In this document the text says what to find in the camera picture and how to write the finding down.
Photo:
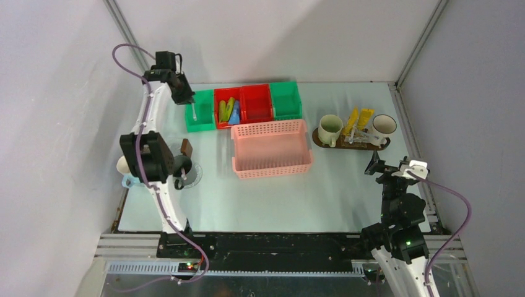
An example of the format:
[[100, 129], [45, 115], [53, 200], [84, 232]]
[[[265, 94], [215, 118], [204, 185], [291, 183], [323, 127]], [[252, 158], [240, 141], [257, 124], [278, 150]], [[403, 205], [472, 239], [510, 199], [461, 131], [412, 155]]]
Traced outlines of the white mug dark rim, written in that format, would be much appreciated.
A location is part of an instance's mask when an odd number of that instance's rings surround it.
[[388, 146], [391, 142], [390, 136], [396, 130], [397, 122], [393, 117], [386, 114], [376, 115], [371, 124], [370, 143], [377, 147]]

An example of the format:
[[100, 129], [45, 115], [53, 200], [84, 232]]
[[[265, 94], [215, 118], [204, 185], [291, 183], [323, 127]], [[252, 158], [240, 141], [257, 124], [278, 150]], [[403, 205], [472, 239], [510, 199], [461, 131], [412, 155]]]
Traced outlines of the clear white toothbrush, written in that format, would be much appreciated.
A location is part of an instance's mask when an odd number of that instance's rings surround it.
[[197, 121], [197, 113], [196, 113], [196, 105], [195, 105], [195, 103], [192, 103], [192, 104], [191, 104], [191, 109], [192, 109], [192, 117], [193, 117], [193, 120], [194, 120], [194, 121]]

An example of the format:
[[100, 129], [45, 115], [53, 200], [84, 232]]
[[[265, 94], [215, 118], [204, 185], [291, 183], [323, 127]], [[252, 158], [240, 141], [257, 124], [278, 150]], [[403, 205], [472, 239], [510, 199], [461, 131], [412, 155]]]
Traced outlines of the light green mug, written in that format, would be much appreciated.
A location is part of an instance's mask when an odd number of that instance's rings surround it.
[[342, 128], [343, 122], [340, 117], [334, 114], [327, 114], [320, 119], [318, 138], [322, 144], [334, 148], [339, 139]]

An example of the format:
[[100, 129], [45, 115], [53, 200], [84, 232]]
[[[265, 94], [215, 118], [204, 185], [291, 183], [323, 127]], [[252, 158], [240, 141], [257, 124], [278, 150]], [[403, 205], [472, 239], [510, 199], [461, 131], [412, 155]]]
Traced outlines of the brown wooden toothbrush holder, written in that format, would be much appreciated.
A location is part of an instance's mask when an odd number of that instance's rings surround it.
[[191, 158], [193, 154], [193, 146], [188, 139], [183, 139], [180, 147], [180, 154]]

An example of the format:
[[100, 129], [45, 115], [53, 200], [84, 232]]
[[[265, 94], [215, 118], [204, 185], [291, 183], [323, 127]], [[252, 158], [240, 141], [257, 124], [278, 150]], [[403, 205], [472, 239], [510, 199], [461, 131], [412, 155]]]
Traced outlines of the black mug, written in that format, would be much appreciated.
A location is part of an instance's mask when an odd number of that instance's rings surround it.
[[[186, 170], [187, 180], [183, 181], [180, 178], [180, 168], [184, 167]], [[192, 185], [197, 179], [197, 170], [194, 168], [193, 162], [190, 158], [184, 155], [178, 155], [174, 157], [174, 187], [176, 190], [182, 190], [185, 187]]]

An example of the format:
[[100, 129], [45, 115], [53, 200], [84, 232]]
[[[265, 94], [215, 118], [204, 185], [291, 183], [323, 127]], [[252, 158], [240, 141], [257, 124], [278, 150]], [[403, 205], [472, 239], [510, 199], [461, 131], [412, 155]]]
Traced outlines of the white mug blue handle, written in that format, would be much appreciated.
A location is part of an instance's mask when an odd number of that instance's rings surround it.
[[125, 188], [131, 188], [135, 185], [140, 184], [141, 182], [139, 179], [131, 174], [131, 170], [129, 169], [128, 163], [126, 161], [125, 156], [121, 156], [117, 163], [116, 163], [116, 169], [119, 173], [123, 175], [121, 185]]

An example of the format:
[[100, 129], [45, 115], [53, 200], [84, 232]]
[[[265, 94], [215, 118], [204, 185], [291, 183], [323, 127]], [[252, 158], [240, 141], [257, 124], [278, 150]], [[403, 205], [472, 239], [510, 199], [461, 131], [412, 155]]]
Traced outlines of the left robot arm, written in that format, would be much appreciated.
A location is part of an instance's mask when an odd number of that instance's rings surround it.
[[137, 121], [119, 138], [130, 173], [149, 191], [166, 234], [185, 232], [187, 216], [180, 207], [182, 179], [193, 163], [189, 155], [173, 152], [161, 135], [168, 105], [190, 105], [194, 94], [183, 70], [182, 55], [158, 51], [155, 63], [139, 76], [143, 96]]

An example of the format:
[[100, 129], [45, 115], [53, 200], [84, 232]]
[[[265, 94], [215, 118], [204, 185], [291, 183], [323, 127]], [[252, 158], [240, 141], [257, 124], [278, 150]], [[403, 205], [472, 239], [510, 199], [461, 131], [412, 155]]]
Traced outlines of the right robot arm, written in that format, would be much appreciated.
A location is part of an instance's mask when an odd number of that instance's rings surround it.
[[382, 186], [380, 221], [361, 230], [361, 253], [378, 262], [395, 296], [438, 296], [419, 227], [427, 203], [407, 191], [427, 176], [427, 163], [404, 158], [399, 166], [389, 166], [373, 152], [365, 174], [375, 173]]

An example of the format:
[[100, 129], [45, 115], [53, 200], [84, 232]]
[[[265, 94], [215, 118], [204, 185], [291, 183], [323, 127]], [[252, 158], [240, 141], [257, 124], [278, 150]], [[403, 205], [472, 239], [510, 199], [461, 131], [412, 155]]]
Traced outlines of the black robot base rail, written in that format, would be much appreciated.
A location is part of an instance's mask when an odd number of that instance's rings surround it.
[[385, 235], [356, 233], [162, 233], [158, 258], [201, 260], [209, 270], [226, 272], [335, 273], [352, 272], [352, 262], [372, 258], [381, 246], [389, 249]]

